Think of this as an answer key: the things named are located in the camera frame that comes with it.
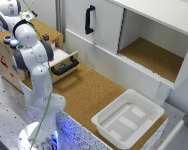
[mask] white plastic bin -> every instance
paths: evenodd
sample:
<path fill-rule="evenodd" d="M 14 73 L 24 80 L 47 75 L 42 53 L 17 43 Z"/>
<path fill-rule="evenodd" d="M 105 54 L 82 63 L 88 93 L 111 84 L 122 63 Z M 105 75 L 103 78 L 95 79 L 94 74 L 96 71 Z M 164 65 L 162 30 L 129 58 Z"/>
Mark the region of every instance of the white plastic bin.
<path fill-rule="evenodd" d="M 163 108 L 130 89 L 96 114 L 92 122 L 116 147 L 130 149 L 163 113 Z"/>

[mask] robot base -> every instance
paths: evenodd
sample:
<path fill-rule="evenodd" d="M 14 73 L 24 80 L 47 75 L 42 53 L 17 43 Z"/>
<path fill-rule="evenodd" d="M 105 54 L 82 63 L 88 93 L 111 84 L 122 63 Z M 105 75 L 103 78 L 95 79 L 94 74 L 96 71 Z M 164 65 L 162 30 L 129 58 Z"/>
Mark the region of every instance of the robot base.
<path fill-rule="evenodd" d="M 32 134 L 32 132 L 34 131 L 34 129 L 37 127 L 39 123 L 38 122 L 34 122 L 28 126 L 26 126 L 19 134 L 18 137 L 18 149 L 19 150 L 30 150 L 31 148 L 31 141 L 29 141 L 29 137 Z M 63 138 L 58 138 L 58 147 L 60 148 L 60 145 L 63 144 Z M 42 144 L 40 143 L 39 145 L 34 145 L 32 147 L 31 150 L 51 150 L 51 148 L 49 148 L 48 146 L 46 146 L 45 148 L 41 145 L 45 145 L 45 142 L 43 142 Z"/>

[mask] cabinet door handle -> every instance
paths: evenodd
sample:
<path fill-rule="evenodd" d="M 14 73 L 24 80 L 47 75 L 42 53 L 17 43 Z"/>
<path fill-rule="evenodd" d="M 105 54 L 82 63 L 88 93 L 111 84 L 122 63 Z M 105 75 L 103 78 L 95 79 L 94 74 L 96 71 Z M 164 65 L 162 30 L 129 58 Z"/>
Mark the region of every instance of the cabinet door handle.
<path fill-rule="evenodd" d="M 90 28 L 90 12 L 93 10 L 95 10 L 95 7 L 92 5 L 90 5 L 90 8 L 86 10 L 86 25 L 85 25 L 86 34 L 90 34 L 94 32 L 94 30 Z"/>
<path fill-rule="evenodd" d="M 71 65 L 69 65 L 65 68 L 59 69 L 59 70 L 56 70 L 54 67 L 52 67 L 51 71 L 55 75 L 60 76 L 60 75 L 64 74 L 65 72 L 69 71 L 70 69 L 76 67 L 79 64 L 79 62 L 75 58 L 73 58 L 73 56 L 70 57 L 70 60 L 73 62 Z"/>

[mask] white wall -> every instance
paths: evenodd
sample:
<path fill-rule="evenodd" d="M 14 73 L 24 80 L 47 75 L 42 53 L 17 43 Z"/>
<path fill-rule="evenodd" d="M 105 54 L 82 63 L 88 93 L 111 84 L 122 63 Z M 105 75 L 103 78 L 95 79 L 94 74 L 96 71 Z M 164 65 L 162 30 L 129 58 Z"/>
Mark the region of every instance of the white wall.
<path fill-rule="evenodd" d="M 23 0 L 19 0 L 22 6 L 22 10 L 26 9 L 26 5 Z M 30 4 L 32 0 L 25 0 L 27 4 Z M 31 7 L 37 14 L 38 19 L 44 22 L 45 24 L 56 29 L 56 9 L 55 9 L 55 0 L 34 0 L 34 3 Z"/>
<path fill-rule="evenodd" d="M 167 102 L 186 112 L 188 110 L 188 78 L 174 91 L 171 91 Z"/>

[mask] drawer handle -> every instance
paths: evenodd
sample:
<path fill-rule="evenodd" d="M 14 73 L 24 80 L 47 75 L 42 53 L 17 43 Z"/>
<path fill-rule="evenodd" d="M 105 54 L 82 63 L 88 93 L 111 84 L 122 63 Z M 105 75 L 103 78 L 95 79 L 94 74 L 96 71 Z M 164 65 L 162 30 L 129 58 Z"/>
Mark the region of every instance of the drawer handle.
<path fill-rule="evenodd" d="M 90 12 L 93 10 L 95 10 L 95 7 L 92 5 L 90 5 L 90 8 L 86 10 L 86 25 L 85 25 L 86 34 L 90 34 L 94 32 L 94 30 L 90 28 Z"/>
<path fill-rule="evenodd" d="M 70 57 L 70 60 L 73 62 L 72 64 L 70 64 L 69 66 L 65 67 L 65 68 L 62 68 L 62 69 L 59 69 L 59 70 L 56 70 L 54 67 L 51 68 L 51 71 L 57 75 L 57 76 L 60 76 L 62 74 L 64 74 L 65 72 L 69 71 L 70 69 L 76 67 L 79 62 L 73 58 L 73 56 Z"/>

